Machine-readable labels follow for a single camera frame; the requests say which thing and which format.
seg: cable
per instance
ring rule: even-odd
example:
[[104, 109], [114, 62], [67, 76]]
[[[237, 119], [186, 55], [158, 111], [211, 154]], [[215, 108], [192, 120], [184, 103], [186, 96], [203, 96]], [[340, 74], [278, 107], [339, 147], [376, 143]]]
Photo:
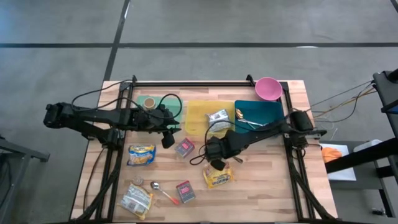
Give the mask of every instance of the cable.
[[370, 83], [370, 82], [372, 82], [372, 80], [371, 80], [371, 81], [367, 81], [367, 82], [365, 82], [365, 83], [362, 83], [362, 84], [360, 84], [360, 85], [357, 85], [356, 87], [352, 87], [352, 88], [350, 88], [349, 90], [343, 91], [343, 92], [341, 92], [341, 93], [339, 93], [339, 94], [336, 94], [336, 95], [334, 95], [334, 96], [331, 96], [331, 97], [329, 97], [329, 98], [327, 98], [327, 99], [325, 99], [325, 100], [319, 101], [318, 103], [314, 103], [314, 104], [312, 104], [312, 105], [310, 106], [310, 108], [312, 108], [312, 107], [314, 107], [315, 105], [318, 105], [318, 104], [320, 104], [320, 103], [323, 103], [323, 102], [325, 102], [325, 101], [328, 101], [328, 100], [330, 100], [330, 99], [332, 99], [332, 98], [334, 98], [334, 97], [336, 97], [336, 96], [340, 96], [341, 94], [344, 94], [344, 93], [349, 92], [349, 91], [351, 91], [351, 90], [354, 90], [354, 89], [356, 89], [356, 88], [358, 88], [358, 87], [361, 87], [361, 86], [363, 86], [363, 85], [366, 85], [366, 84], [368, 84], [368, 83]]
[[321, 146], [320, 144], [309, 143], [308, 145], [309, 145], [309, 146], [319, 146], [319, 147], [321, 147], [321, 150], [323, 149], [323, 146]]
[[337, 122], [340, 122], [340, 121], [345, 121], [346, 119], [350, 118], [350, 117], [354, 114], [354, 112], [355, 112], [356, 104], [357, 104], [357, 102], [358, 102], [359, 96], [360, 96], [360, 94], [361, 94], [363, 91], [359, 92], [357, 98], [355, 99], [355, 104], [354, 104], [353, 111], [352, 111], [351, 114], [349, 114], [347, 117], [345, 117], [345, 118], [343, 118], [343, 119], [339, 119], [339, 120], [337, 120], [337, 121], [317, 121], [317, 122], [337, 123]]
[[136, 105], [137, 108], [140, 109], [142, 112], [144, 112], [146, 115], [151, 116], [151, 117], [154, 117], [154, 118], [159, 118], [159, 119], [174, 119], [174, 118], [176, 118], [176, 117], [181, 113], [181, 111], [182, 111], [182, 101], [181, 101], [180, 97], [178, 97], [178, 96], [177, 96], [176, 94], [174, 94], [174, 93], [166, 94], [166, 95], [163, 96], [163, 98], [160, 100], [160, 102], [162, 102], [162, 101], [164, 100], [164, 98], [166, 98], [167, 96], [175, 96], [175, 97], [178, 99], [178, 102], [180, 103], [180, 109], [179, 109], [178, 113], [177, 113], [175, 116], [171, 117], [171, 118], [163, 118], [163, 117], [160, 117], [160, 116], [155, 116], [155, 115], [153, 115], [153, 114], [150, 114], [148, 111], [146, 111], [144, 108], [142, 108], [141, 105], [137, 104], [134, 100], [129, 99], [129, 98], [127, 98], [127, 97], [119, 97], [119, 98], [116, 98], [116, 99], [114, 99], [114, 100], [112, 100], [112, 101], [110, 101], [110, 102], [108, 102], [108, 103], [106, 103], [106, 104], [104, 104], [104, 105], [97, 106], [97, 107], [90, 108], [90, 109], [85, 109], [85, 110], [76, 109], [76, 108], [75, 108], [75, 105], [73, 104], [74, 101], [75, 101], [78, 97], [84, 96], [84, 95], [87, 95], [87, 94], [88, 94], [88, 93], [84, 93], [84, 94], [82, 94], [82, 95], [79, 95], [79, 96], [75, 97], [75, 98], [72, 100], [72, 102], [71, 102], [71, 107], [72, 107], [72, 110], [73, 110], [73, 111], [75, 111], [75, 112], [87, 112], [87, 111], [92, 111], [92, 110], [98, 110], [98, 109], [104, 108], [105, 106], [108, 106], [108, 105], [110, 105], [110, 104], [112, 104], [112, 103], [114, 103], [114, 102], [116, 102], [116, 101], [118, 101], [118, 100], [127, 100], [127, 101], [133, 103], [134, 105]]
[[[204, 153], [203, 153], [203, 154], [200, 154], [200, 149], [202, 149], [202, 148], [205, 147], [205, 146], [206, 146], [206, 144], [202, 145], [201, 148], [199, 148], [199, 156], [196, 156], [196, 157], [194, 157], [194, 158], [192, 158], [192, 159], [189, 160], [189, 163], [190, 163], [191, 165], [193, 165], [193, 166], [199, 165], [199, 164], [201, 164], [201, 163], [206, 159]], [[193, 162], [192, 162], [192, 161], [194, 161], [195, 159], [198, 159], [198, 158], [201, 158], [201, 161], [200, 161], [200, 162], [197, 162], [197, 163], [193, 163]]]
[[301, 153], [302, 151], [304, 151], [304, 153], [303, 153], [303, 158], [304, 158], [305, 154], [307, 153], [307, 152], [305, 151], [305, 149], [294, 149], [294, 150], [296, 151], [296, 153]]
[[347, 104], [353, 102], [353, 101], [354, 101], [355, 99], [357, 99], [357, 98], [361, 98], [362, 96], [366, 96], [366, 95], [370, 94], [370, 91], [372, 91], [372, 89], [370, 89], [370, 90], [366, 91], [365, 93], [361, 94], [361, 93], [362, 93], [364, 90], [366, 90], [368, 87], [369, 87], [369, 86], [365, 87], [365, 89], [363, 89], [361, 92], [359, 92], [358, 95], [355, 94], [353, 97], [351, 97], [351, 98], [349, 98], [349, 99], [343, 101], [343, 102], [340, 103], [339, 105], [334, 106], [334, 107], [330, 108], [330, 109], [327, 110], [327, 111], [324, 111], [324, 112], [321, 113], [320, 115], [314, 116], [314, 118], [319, 118], [319, 117], [321, 117], [322, 115], [324, 115], [324, 114], [326, 114], [326, 113], [329, 113], [329, 112], [331, 112], [331, 111], [333, 111], [333, 110], [335, 110], [335, 109], [337, 109], [337, 108], [340, 108], [340, 107], [342, 107], [342, 106], [344, 106], [344, 105], [347, 105]]
[[111, 87], [114, 86], [114, 85], [117, 85], [117, 84], [120, 84], [120, 83], [124, 83], [124, 82], [127, 82], [127, 81], [131, 81], [131, 80], [123, 80], [123, 81], [120, 81], [120, 82], [117, 82], [117, 83], [113, 83], [112, 85], [110, 85], [110, 86], [108, 86], [108, 87], [106, 87], [106, 88], [102, 88], [102, 89], [99, 89], [99, 90], [93, 90], [93, 91], [89, 91], [89, 92], [87, 92], [87, 93], [80, 94], [80, 95], [74, 97], [74, 99], [73, 99], [72, 102], [70, 103], [70, 106], [71, 106], [72, 110], [75, 111], [75, 112], [84, 112], [84, 111], [96, 110], [95, 108], [93, 108], [93, 109], [88, 109], [88, 110], [78, 110], [78, 109], [76, 109], [76, 107], [75, 107], [75, 105], [74, 105], [74, 102], [75, 102], [77, 99], [79, 99], [80, 97], [82, 97], [82, 96], [89, 95], [89, 94], [92, 94], [92, 93], [96, 93], [96, 92], [98, 92], [98, 91], [107, 90], [108, 88], [111, 88]]
[[[318, 117], [317, 119], [325, 119], [325, 120], [327, 120], [327, 121], [330, 121], [330, 119], [328, 118], [328, 117], [325, 117], [325, 116], [321, 116], [321, 117]], [[323, 129], [325, 129], [325, 130], [332, 130], [332, 129], [334, 129], [335, 128], [335, 124], [334, 123], [330, 123], [331, 124], [331, 127], [329, 128], [329, 127], [325, 127], [323, 124], [320, 124], [320, 126], [323, 128]]]
[[88, 187], [90, 186], [91, 178], [93, 178], [94, 170], [95, 170], [95, 168], [96, 168], [96, 166], [97, 166], [98, 161], [100, 160], [101, 154], [103, 153], [103, 151], [104, 151], [105, 149], [106, 149], [106, 148], [103, 148], [103, 149], [101, 150], [101, 152], [99, 153], [97, 159], [96, 159], [95, 162], [94, 162], [94, 166], [93, 166], [93, 169], [91, 170], [90, 177], [88, 178], [88, 182], [87, 182], [85, 194], [84, 194], [84, 197], [83, 197], [83, 212], [86, 211], [86, 197], [87, 197]]

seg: package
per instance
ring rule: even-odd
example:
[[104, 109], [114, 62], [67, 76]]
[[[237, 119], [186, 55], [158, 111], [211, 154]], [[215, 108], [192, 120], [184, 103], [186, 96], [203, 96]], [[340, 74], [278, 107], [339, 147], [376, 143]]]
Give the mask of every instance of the package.
[[148, 165], [155, 160], [156, 146], [154, 144], [133, 145], [129, 147], [129, 154], [128, 166]]
[[208, 188], [213, 188], [221, 184], [225, 184], [233, 180], [232, 168], [228, 162], [222, 171], [214, 169], [210, 164], [207, 164], [203, 169], [203, 176]]
[[[217, 111], [216, 113], [213, 113], [213, 114], [206, 114], [206, 115], [209, 119], [209, 127], [216, 121], [229, 121], [229, 117], [228, 117], [228, 113], [227, 113], [226, 109]], [[231, 125], [232, 124], [229, 122], [218, 122], [218, 123], [214, 124], [209, 129], [209, 131], [211, 131], [211, 132], [221, 131], [222, 129], [230, 128]]]
[[178, 184], [176, 188], [182, 203], [187, 203], [195, 198], [195, 193], [193, 193], [192, 186], [188, 180]]
[[142, 187], [130, 184], [119, 205], [137, 215], [140, 220], [144, 220], [152, 204], [153, 196]]
[[192, 150], [194, 150], [194, 148], [195, 145], [188, 138], [185, 138], [182, 140], [182, 142], [180, 142], [180, 144], [177, 145], [175, 151], [178, 155], [185, 158], [189, 153], [192, 152]]

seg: cup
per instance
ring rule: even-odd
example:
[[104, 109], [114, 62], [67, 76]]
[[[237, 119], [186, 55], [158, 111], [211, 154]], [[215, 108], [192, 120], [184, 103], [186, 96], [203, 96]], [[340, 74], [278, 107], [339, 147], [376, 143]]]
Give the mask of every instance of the cup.
[[153, 99], [152, 97], [148, 97], [144, 100], [144, 108], [146, 110], [152, 110], [155, 108], [155, 99]]

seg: metal stand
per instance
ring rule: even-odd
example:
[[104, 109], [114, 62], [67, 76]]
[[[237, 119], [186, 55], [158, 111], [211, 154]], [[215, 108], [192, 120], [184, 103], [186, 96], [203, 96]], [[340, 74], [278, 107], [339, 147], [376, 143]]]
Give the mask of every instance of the metal stand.
[[[396, 150], [397, 146], [398, 146], [398, 139], [392, 138], [390, 140], [384, 141], [380, 144], [361, 150], [359, 152], [354, 152], [347, 156], [343, 156], [339, 159], [327, 162], [325, 164], [326, 171], [328, 173], [336, 172], [339, 170], [358, 166], [366, 162], [373, 162], [378, 159], [385, 158], [387, 156], [398, 154], [398, 150]], [[383, 177], [389, 176], [385, 173], [386, 169], [387, 169], [386, 167], [383, 167], [382, 170], [380, 171], [383, 172], [382, 174]], [[393, 169], [391, 169], [391, 167], [390, 170], [391, 170], [390, 174], [394, 175], [396, 180], [398, 181], [398, 174], [397, 173], [394, 174]]]
[[9, 183], [9, 189], [6, 192], [4, 198], [4, 203], [0, 208], [0, 224], [8, 223], [8, 218], [11, 212], [11, 209], [14, 206], [14, 200], [16, 197], [16, 193], [19, 185], [22, 182], [22, 179], [25, 175], [25, 171], [27, 166], [29, 165], [30, 158], [40, 159], [41, 162], [47, 162], [49, 160], [49, 153], [42, 153], [33, 149], [28, 149], [26, 147], [18, 146], [17, 144], [13, 144], [5, 139], [0, 139], [0, 149], [3, 151], [0, 157], [5, 157], [4, 162], [10, 157], [16, 157], [20, 159], [19, 167], [11, 179], [11, 183]]

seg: green plate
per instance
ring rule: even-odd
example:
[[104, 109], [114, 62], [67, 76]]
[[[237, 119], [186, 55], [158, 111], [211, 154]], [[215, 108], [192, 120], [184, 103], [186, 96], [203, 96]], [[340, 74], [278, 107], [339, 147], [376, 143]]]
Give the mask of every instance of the green plate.
[[[141, 105], [141, 106], [144, 106], [144, 100], [146, 98], [148, 98], [148, 97], [151, 97], [151, 98], [155, 99], [155, 106], [158, 106], [160, 100], [162, 99], [162, 97], [159, 97], [159, 96], [145, 96], [144, 95], [144, 96], [138, 96], [136, 103]], [[164, 104], [166, 106], [166, 108], [168, 108], [173, 113], [173, 116], [175, 116], [178, 113], [178, 111], [180, 110], [180, 102], [178, 101], [178, 99], [176, 99], [175, 96], [166, 97], [163, 100], [162, 104]], [[176, 118], [174, 118], [174, 120], [176, 120], [178, 122], [181, 122], [181, 117], [182, 117], [182, 111]], [[168, 125], [167, 127], [168, 128], [179, 128], [180, 124], [178, 124], [178, 125]]]

